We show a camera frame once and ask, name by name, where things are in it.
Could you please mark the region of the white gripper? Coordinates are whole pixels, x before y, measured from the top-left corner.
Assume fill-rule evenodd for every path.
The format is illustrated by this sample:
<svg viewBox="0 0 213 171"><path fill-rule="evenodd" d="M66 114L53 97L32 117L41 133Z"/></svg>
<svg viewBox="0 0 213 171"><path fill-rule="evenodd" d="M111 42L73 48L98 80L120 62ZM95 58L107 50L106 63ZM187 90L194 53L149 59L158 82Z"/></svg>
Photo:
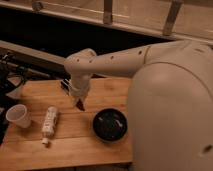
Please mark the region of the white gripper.
<svg viewBox="0 0 213 171"><path fill-rule="evenodd" d="M69 80L69 92L73 96L73 105L77 106L77 103L81 101L84 103L86 95L90 89L90 75L77 75L73 74Z"/></svg>

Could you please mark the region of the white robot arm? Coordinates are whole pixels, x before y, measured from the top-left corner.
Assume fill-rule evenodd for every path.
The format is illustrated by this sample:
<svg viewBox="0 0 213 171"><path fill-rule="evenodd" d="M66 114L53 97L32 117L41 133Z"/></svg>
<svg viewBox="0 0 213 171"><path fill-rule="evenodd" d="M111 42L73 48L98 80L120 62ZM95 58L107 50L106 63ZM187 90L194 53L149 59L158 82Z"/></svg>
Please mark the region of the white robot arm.
<svg viewBox="0 0 213 171"><path fill-rule="evenodd" d="M129 77L132 171L213 171L213 49L173 41L65 59L70 94L84 99L93 74Z"/></svg>

